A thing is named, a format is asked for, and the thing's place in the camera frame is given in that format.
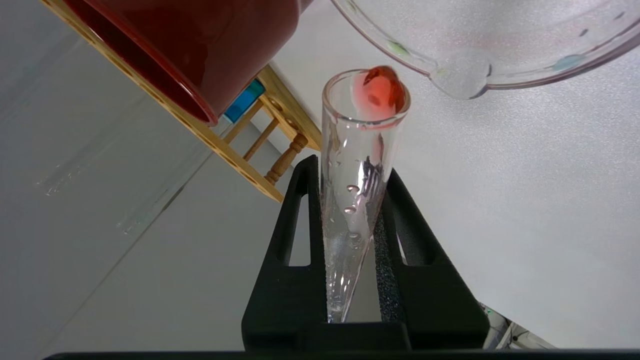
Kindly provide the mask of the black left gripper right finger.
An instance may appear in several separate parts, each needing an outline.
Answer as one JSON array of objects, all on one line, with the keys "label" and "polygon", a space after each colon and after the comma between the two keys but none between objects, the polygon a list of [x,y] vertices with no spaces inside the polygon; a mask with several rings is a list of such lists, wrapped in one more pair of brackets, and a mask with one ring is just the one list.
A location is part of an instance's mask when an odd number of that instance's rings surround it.
[{"label": "black left gripper right finger", "polygon": [[375,224],[374,256],[381,319],[403,325],[413,350],[483,348],[489,319],[397,171]]}]

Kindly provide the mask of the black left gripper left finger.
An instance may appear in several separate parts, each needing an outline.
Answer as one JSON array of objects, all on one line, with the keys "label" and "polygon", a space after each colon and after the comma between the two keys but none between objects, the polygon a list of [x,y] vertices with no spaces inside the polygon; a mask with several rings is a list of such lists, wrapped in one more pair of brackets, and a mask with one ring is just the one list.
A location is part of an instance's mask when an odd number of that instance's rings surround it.
[{"label": "black left gripper left finger", "polygon": [[[241,321],[247,351],[292,351],[309,328],[325,324],[326,268],[320,209],[319,159],[294,168],[269,246]],[[310,263],[291,266],[301,200],[308,198]]]}]

